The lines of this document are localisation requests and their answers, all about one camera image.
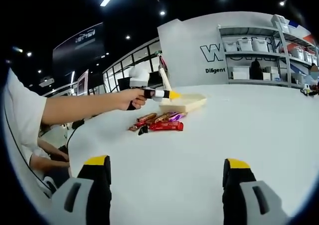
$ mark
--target black banner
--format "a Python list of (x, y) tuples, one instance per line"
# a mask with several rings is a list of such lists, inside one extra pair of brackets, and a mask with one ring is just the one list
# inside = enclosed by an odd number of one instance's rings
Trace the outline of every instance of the black banner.
[(103, 24), (72, 36), (53, 50), (53, 71), (64, 76), (89, 65), (105, 53)]

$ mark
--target white table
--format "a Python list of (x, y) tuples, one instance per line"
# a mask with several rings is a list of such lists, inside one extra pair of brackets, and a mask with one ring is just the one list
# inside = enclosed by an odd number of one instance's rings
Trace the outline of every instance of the white table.
[(159, 112), (148, 101), (138, 111), (114, 111), (87, 121), (69, 142), (77, 175), (90, 157), (111, 159), (111, 224), (222, 224), (225, 158), (247, 162), (293, 216), (319, 171), (319, 96), (262, 85), (177, 88), (202, 93), (207, 104), (182, 119), (184, 131), (138, 136), (137, 117)]

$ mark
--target wooden tray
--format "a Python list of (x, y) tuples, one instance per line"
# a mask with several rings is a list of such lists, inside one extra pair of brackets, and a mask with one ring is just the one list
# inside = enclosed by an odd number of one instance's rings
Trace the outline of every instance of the wooden tray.
[(206, 103), (206, 100), (207, 98), (202, 94), (183, 94), (181, 98), (172, 101), (163, 99), (159, 107), (162, 113), (184, 113), (200, 108)]

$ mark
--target white storage box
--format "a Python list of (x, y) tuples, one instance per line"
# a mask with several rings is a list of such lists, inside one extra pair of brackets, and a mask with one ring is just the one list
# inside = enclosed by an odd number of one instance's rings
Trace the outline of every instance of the white storage box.
[(249, 79), (249, 72), (232, 72), (233, 79)]
[(311, 57), (312, 57), (312, 63), (314, 63), (316, 66), (318, 66), (317, 56), (315, 56), (315, 55), (312, 54)]
[(232, 68), (232, 72), (245, 72), (249, 74), (249, 67), (248, 66), (234, 66)]
[(239, 39), (237, 40), (237, 43), (241, 51), (253, 51), (251, 39)]
[(271, 80), (271, 73), (263, 73), (264, 80)]
[(225, 48), (226, 52), (237, 51), (237, 43), (236, 43), (236, 41), (225, 42), (224, 48)]
[(277, 67), (266, 67), (266, 72), (271, 74), (279, 74)]
[(282, 15), (275, 14), (271, 18), (271, 23), (277, 29), (280, 29), (282, 32), (290, 33), (288, 23)]
[(300, 73), (291, 73), (291, 76), (298, 82), (298, 84), (304, 84), (306, 82), (306, 76)]
[(290, 52), (294, 58), (304, 60), (304, 50), (303, 49), (296, 47), (296, 48), (293, 48)]
[(271, 73), (271, 80), (272, 81), (281, 81), (280, 75), (278, 73)]
[(267, 42), (264, 39), (255, 39), (252, 45), (254, 51), (268, 52)]
[(308, 51), (304, 51), (304, 59), (305, 59), (305, 62), (308, 62), (308, 63), (313, 62), (312, 54), (310, 54)]

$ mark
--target purple candy wrapper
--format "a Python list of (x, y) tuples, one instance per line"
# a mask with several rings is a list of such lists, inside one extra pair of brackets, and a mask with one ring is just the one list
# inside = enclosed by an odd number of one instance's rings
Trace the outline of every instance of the purple candy wrapper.
[(175, 121), (178, 121), (179, 119), (181, 119), (182, 117), (185, 117), (186, 115), (187, 115), (187, 113), (175, 114), (175, 115), (169, 117), (168, 121), (175, 122)]

